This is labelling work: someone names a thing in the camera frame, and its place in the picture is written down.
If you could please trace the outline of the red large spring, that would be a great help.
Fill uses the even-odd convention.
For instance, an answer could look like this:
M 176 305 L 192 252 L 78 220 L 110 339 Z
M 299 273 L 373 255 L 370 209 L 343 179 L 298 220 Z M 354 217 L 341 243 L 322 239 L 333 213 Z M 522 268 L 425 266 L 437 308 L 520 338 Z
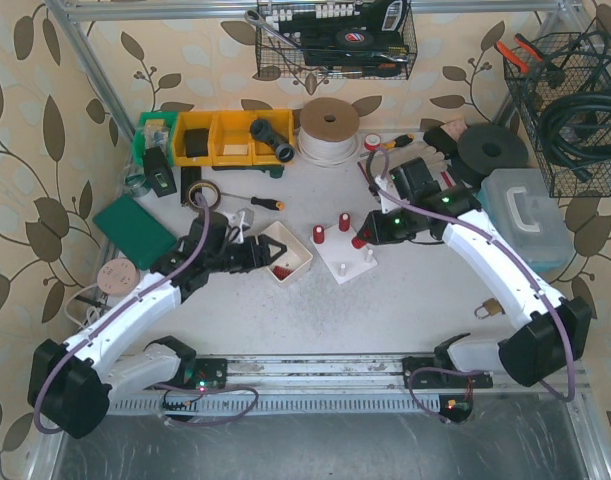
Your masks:
M 351 226 L 351 217 L 348 213 L 341 213 L 338 219 L 338 228 L 341 232 L 347 232 Z

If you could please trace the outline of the orange black screwdriver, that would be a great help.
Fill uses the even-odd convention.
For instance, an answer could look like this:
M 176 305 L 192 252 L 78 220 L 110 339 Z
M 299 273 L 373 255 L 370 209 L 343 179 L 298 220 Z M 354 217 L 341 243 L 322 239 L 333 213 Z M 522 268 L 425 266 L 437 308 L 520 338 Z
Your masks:
M 276 199 L 260 198 L 257 196 L 246 197 L 225 192 L 222 192 L 221 195 L 239 200 L 244 200 L 250 203 L 251 205 L 262 207 L 270 211 L 283 211 L 285 208 L 284 203 Z

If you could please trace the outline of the white spring tray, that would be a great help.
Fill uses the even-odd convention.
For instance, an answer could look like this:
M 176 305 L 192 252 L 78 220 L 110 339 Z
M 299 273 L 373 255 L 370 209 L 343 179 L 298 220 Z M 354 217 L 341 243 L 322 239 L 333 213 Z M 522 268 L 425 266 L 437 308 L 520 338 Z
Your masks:
M 284 243 L 288 248 L 281 258 L 265 268 L 270 278 L 277 285 L 287 288 L 309 271 L 313 255 L 280 221 L 275 221 L 268 226 L 263 234 Z M 272 273 L 275 266 L 289 269 L 291 271 L 290 275 L 284 280 L 277 279 Z

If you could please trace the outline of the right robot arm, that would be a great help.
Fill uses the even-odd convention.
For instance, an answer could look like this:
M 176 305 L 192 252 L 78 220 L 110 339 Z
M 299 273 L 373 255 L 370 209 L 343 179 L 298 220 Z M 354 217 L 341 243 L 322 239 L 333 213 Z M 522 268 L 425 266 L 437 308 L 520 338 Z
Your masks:
M 480 202 L 462 185 L 440 187 L 425 162 L 413 159 L 378 175 L 374 158 L 363 168 L 381 207 L 370 212 L 358 232 L 377 246 L 413 240 L 427 231 L 460 255 L 499 301 L 514 329 L 502 340 L 469 335 L 447 346 L 458 372 L 504 371 L 531 387 L 567 371 L 568 396 L 575 388 L 574 363 L 584 353 L 592 309 L 581 297 L 567 299 L 548 284 L 502 238 Z

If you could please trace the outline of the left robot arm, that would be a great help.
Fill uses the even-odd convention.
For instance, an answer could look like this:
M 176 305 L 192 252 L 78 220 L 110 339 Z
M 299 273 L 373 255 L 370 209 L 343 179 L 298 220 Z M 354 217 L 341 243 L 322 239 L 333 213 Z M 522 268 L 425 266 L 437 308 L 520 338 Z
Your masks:
M 101 423 L 113 402 L 148 387 L 216 389 L 215 380 L 200 374 L 195 350 L 173 336 L 152 341 L 129 359 L 122 356 L 161 317 L 204 287 L 210 275 L 249 273 L 288 251 L 267 234 L 237 242 L 241 233 L 222 214 L 198 216 L 189 233 L 118 304 L 64 342 L 40 344 L 28 388 L 35 427 L 80 439 Z

